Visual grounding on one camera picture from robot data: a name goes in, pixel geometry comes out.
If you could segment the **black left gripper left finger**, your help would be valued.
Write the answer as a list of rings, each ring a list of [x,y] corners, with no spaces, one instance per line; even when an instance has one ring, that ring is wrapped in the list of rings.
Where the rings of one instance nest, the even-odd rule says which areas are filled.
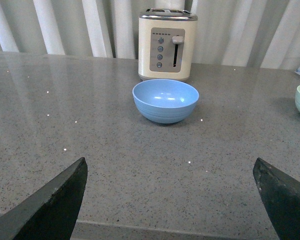
[[[0,216],[0,240],[69,240],[88,177],[81,157],[38,191]]]

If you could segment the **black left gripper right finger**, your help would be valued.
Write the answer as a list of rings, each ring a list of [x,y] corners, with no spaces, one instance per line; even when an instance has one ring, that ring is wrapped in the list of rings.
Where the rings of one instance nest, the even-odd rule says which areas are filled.
[[[260,157],[253,177],[279,239],[300,240],[300,182]]]

